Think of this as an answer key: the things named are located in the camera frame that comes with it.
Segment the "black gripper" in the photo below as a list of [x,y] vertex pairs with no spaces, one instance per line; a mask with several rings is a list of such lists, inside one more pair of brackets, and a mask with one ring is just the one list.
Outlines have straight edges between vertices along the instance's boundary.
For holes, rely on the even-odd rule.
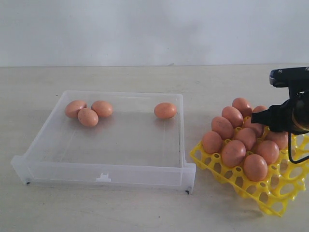
[[251,123],[268,126],[272,132],[292,133],[292,111],[294,101],[289,99],[281,105],[272,105],[267,110],[253,113]]

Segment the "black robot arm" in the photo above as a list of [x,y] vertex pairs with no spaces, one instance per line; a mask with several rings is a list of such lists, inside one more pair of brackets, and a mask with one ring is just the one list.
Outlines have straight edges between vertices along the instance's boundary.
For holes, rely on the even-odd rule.
[[299,93],[281,105],[253,113],[251,122],[268,126],[272,132],[301,135],[309,132],[309,93]]

